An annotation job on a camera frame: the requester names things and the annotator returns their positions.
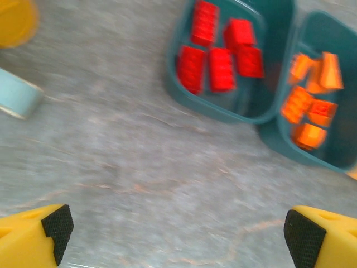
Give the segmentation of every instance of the red block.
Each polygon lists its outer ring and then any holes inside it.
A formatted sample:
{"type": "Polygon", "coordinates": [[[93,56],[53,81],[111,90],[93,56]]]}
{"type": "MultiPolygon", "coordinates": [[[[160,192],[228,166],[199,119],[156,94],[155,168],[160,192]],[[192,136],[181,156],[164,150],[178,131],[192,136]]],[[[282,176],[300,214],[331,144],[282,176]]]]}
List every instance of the red block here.
{"type": "Polygon", "coordinates": [[[253,46],[256,43],[253,24],[250,21],[231,18],[223,31],[225,46],[237,52],[240,46],[253,46]]]}
{"type": "Polygon", "coordinates": [[[219,9],[214,4],[198,0],[192,23],[191,42],[209,46],[216,40],[219,9]]]}
{"type": "Polygon", "coordinates": [[[233,61],[228,49],[213,48],[209,52],[209,77],[212,92],[228,92],[236,87],[233,61]]]}
{"type": "Polygon", "coordinates": [[[242,46],[237,57],[237,71],[241,76],[263,78],[263,54],[260,49],[251,46],[242,46]]]}
{"type": "Polygon", "coordinates": [[[177,76],[181,84],[192,94],[202,89],[202,77],[206,52],[190,46],[183,46],[177,65],[177,76]]]}

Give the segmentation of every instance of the concrete floor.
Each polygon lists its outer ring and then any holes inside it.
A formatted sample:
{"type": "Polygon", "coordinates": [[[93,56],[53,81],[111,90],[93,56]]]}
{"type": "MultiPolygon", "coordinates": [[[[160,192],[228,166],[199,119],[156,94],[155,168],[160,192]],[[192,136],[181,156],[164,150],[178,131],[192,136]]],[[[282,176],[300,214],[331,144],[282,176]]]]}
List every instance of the concrete floor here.
{"type": "MultiPolygon", "coordinates": [[[[0,67],[46,91],[0,114],[0,215],[71,207],[62,268],[292,268],[287,211],[357,217],[357,181],[286,159],[250,125],[175,103],[163,58],[182,0],[37,0],[41,28],[0,67]]],[[[355,0],[299,1],[357,30],[355,0]]]]}

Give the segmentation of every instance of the light blue tape roll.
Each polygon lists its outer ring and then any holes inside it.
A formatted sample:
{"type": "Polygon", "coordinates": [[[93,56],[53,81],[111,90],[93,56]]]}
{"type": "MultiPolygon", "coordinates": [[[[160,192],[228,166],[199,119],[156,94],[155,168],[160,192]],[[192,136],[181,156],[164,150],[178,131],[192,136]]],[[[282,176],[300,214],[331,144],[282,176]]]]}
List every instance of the light blue tape roll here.
{"type": "Polygon", "coordinates": [[[39,87],[0,69],[0,109],[26,119],[39,105],[44,92],[39,87]]]}

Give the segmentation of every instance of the teal plastic bin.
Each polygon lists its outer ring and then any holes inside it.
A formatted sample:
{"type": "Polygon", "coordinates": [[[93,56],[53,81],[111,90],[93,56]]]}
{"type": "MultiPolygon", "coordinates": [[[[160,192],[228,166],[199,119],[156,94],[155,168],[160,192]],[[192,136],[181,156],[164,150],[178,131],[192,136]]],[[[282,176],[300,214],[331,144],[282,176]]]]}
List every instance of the teal plastic bin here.
{"type": "Polygon", "coordinates": [[[284,54],[293,32],[295,3],[293,0],[207,0],[219,7],[219,29],[214,46],[224,47],[223,29],[230,17],[244,18],[253,23],[256,47],[262,49],[264,79],[251,79],[236,73],[238,89],[230,93],[210,92],[207,71],[205,89],[193,95],[179,82],[176,63],[182,45],[206,50],[190,42],[196,0],[188,0],[169,44],[165,77],[166,89],[173,99],[195,112],[223,122],[245,121],[259,124],[276,115],[277,85],[284,54]]]}
{"type": "MultiPolygon", "coordinates": [[[[277,98],[277,117],[257,126],[261,139],[272,150],[300,163],[320,165],[340,173],[350,170],[357,160],[357,34],[327,13],[312,12],[304,19],[287,57],[277,98]],[[323,51],[338,55],[344,89],[316,95],[337,103],[338,108],[327,128],[325,142],[316,150],[306,151],[292,142],[292,125],[279,109],[293,88],[287,83],[293,56],[302,52],[318,58],[323,51]]],[[[303,87],[305,84],[306,81],[300,83],[303,87]]]]}

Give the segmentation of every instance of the orange block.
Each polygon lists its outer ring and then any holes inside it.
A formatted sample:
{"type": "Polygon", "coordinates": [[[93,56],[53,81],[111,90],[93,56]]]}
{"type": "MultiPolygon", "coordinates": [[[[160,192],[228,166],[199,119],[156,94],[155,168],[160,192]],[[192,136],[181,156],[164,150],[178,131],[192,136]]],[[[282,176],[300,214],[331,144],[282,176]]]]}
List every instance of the orange block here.
{"type": "Polygon", "coordinates": [[[327,135],[327,131],[314,125],[305,123],[294,129],[293,141],[302,149],[316,149],[321,146],[327,135]]]}
{"type": "Polygon", "coordinates": [[[312,94],[320,94],[325,91],[320,85],[322,64],[322,60],[314,60],[312,63],[312,71],[307,81],[307,91],[312,94]]]}
{"type": "Polygon", "coordinates": [[[337,104],[315,99],[307,114],[309,120],[322,127],[329,127],[335,115],[337,104]]]}
{"type": "Polygon", "coordinates": [[[313,60],[309,56],[303,53],[296,55],[291,66],[289,83],[294,84],[303,80],[312,65],[313,60]]]}
{"type": "Polygon", "coordinates": [[[282,107],[282,115],[293,124],[298,124],[305,112],[309,109],[313,96],[302,87],[296,86],[282,107]]]}
{"type": "Polygon", "coordinates": [[[320,85],[325,91],[333,91],[344,88],[340,71],[339,58],[337,55],[323,52],[323,66],[321,71],[320,85]]]}

